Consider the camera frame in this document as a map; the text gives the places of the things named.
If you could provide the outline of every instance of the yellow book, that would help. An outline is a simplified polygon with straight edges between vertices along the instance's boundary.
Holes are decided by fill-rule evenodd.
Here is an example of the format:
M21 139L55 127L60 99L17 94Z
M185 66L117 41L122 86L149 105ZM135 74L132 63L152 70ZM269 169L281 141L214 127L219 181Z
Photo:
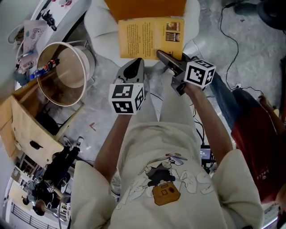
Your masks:
M184 19L147 17L118 22L121 58L158 59L162 50L181 60L183 52Z

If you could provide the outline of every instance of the beige pants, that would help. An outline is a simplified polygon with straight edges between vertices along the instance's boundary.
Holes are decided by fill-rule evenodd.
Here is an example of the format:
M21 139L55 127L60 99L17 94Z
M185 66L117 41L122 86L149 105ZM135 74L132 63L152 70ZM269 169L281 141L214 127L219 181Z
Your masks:
M190 99L184 94L178 96L171 87L172 74L167 70L161 75L164 86L164 100L160 113L160 122L179 123L195 128L193 115L190 109ZM150 93L147 93L145 101L141 105L137 115L133 115L129 126L143 122L157 122L157 116L152 103Z

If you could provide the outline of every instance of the person in black clothes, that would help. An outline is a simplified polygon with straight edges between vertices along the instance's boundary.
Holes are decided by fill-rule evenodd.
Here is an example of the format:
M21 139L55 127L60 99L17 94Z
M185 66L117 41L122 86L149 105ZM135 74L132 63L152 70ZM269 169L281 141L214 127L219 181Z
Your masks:
M84 139L79 137L76 146L70 151L71 143L64 137L65 147L50 163L45 171L42 181L37 185L35 199L37 202L33 210L39 215L45 214L46 208L57 208L60 199L63 197L60 189L62 184L67 183L71 178L67 172L73 164L80 151L80 146Z

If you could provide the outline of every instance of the red shirt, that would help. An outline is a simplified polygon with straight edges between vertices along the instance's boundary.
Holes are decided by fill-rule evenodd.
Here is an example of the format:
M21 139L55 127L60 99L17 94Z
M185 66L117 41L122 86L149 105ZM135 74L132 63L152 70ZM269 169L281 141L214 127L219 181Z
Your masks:
M244 155L261 202L274 201L286 183L286 134L277 135L268 113L255 107L235 122L231 136Z

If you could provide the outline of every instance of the person in red shirt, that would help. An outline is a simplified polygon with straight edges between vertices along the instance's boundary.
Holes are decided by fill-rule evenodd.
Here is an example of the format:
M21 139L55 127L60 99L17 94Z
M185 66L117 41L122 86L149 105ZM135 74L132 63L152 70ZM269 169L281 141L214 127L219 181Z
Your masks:
M230 91L215 73L210 85L249 167L263 204L276 201L286 210L286 131L261 95L260 103L242 89Z

